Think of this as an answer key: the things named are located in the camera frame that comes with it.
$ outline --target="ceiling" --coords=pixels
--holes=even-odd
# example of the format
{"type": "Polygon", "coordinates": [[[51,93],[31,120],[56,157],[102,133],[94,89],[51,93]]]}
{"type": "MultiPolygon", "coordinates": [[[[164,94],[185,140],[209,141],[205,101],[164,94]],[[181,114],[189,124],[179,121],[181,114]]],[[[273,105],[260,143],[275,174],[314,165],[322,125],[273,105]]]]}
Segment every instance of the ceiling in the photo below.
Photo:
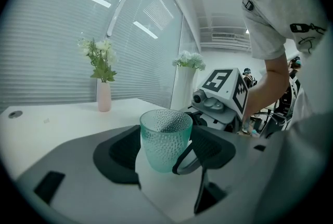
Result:
{"type": "Polygon", "coordinates": [[[200,25],[201,42],[210,42],[212,32],[244,35],[242,0],[193,0],[200,25]]]}

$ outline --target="pink vase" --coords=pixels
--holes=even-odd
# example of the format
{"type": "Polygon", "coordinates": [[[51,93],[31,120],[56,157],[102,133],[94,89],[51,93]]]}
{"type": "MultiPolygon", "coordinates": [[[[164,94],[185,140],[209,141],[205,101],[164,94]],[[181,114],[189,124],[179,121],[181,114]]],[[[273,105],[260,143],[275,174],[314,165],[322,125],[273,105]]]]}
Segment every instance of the pink vase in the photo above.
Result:
{"type": "Polygon", "coordinates": [[[108,82],[99,82],[97,94],[98,110],[108,112],[111,109],[111,88],[108,82]]]}

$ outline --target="teal glass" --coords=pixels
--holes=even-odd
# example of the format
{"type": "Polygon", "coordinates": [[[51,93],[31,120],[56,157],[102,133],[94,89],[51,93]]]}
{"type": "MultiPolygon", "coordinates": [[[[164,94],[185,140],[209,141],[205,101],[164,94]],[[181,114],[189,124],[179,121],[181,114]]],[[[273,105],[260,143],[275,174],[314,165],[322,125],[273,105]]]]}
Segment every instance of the teal glass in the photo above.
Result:
{"type": "Polygon", "coordinates": [[[189,115],[170,109],[152,110],[140,117],[143,147],[154,170],[172,171],[187,147],[192,125],[189,115]]]}

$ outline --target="cup rim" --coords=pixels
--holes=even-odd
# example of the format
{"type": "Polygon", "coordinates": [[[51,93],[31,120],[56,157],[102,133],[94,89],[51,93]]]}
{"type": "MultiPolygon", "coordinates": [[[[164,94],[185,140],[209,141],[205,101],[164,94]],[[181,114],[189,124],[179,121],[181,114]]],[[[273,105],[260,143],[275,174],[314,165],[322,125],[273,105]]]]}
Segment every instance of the cup rim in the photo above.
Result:
{"type": "Polygon", "coordinates": [[[182,131],[185,131],[185,130],[187,130],[187,129],[189,129],[189,128],[191,128],[191,127],[193,126],[193,120],[192,120],[192,118],[191,118],[188,114],[186,114],[186,113],[184,113],[184,112],[181,112],[181,111],[179,111],[179,110],[167,109],[167,108],[153,109],[153,110],[147,111],[147,112],[143,113],[143,114],[140,116],[140,120],[139,120],[139,122],[140,122],[140,126],[141,126],[141,125],[144,126],[146,130],[149,130],[149,131],[152,131],[152,132],[165,133],[165,134],[171,134],[171,133],[182,132],[182,131]],[[184,115],[186,115],[186,116],[191,120],[191,125],[190,125],[189,127],[185,128],[185,129],[183,129],[183,130],[179,130],[179,131],[176,131],[176,132],[160,132],[160,131],[156,131],[156,130],[149,129],[149,128],[147,128],[145,125],[142,124],[141,118],[142,118],[145,114],[147,114],[147,113],[149,113],[149,112],[152,112],[152,111],[159,111],[159,110],[176,111],[176,112],[178,112],[178,113],[184,114],[184,115]]]}

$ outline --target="shirt sleeve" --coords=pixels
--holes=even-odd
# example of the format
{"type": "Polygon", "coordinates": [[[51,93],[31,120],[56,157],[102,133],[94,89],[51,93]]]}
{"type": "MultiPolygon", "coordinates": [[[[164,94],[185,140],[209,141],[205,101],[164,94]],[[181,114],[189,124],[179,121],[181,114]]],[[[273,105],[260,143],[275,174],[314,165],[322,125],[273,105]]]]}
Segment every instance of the shirt sleeve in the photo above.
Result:
{"type": "Polygon", "coordinates": [[[285,52],[286,38],[280,35],[257,12],[243,8],[244,22],[249,30],[252,57],[272,60],[285,52]]]}

